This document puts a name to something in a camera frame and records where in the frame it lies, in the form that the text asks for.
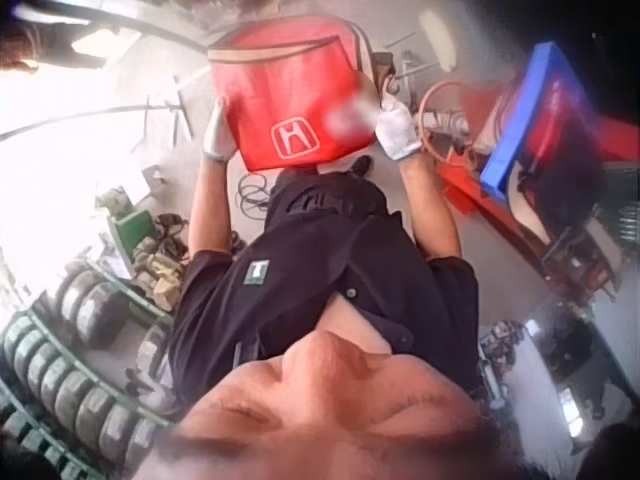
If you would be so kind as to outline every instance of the work glove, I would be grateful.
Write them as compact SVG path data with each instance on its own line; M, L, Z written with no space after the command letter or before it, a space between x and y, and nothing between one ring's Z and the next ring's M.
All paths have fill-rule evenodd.
M204 134L203 152L205 158L218 163L229 163L238 151L236 141L227 123L227 102L224 97L216 98L213 113Z
M400 161L422 150L411 112L400 100L385 92L378 117L376 136L386 154Z

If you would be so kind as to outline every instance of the black cable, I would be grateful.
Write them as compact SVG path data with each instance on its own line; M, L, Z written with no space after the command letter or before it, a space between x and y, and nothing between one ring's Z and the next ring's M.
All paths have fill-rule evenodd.
M248 173L240 179L235 200L236 207L245 217L257 221L267 218L267 207L271 197L267 184L267 177L261 173Z

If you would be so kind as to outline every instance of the green logo patch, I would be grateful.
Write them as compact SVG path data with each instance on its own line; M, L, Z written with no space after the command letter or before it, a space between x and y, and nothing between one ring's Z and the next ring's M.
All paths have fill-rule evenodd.
M244 278L245 285L262 285L269 270L269 260L258 260L251 262L247 276Z

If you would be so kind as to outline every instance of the red cooler bag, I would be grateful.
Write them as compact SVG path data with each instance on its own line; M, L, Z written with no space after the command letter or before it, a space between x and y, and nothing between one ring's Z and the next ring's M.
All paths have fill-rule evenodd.
M328 119L358 93L360 73L343 37L308 37L209 50L216 95L227 98L229 126L251 172L333 162L374 139L372 132L348 142L330 134Z

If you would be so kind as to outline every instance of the black shirt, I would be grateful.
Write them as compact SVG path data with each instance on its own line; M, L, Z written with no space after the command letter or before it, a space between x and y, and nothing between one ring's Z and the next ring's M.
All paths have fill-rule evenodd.
M467 262L425 261L366 180L314 175L276 188L265 233L235 262L200 252L189 265L169 351L186 407L239 355L283 354L335 292L394 353L425 360L467 391L478 386L478 286Z

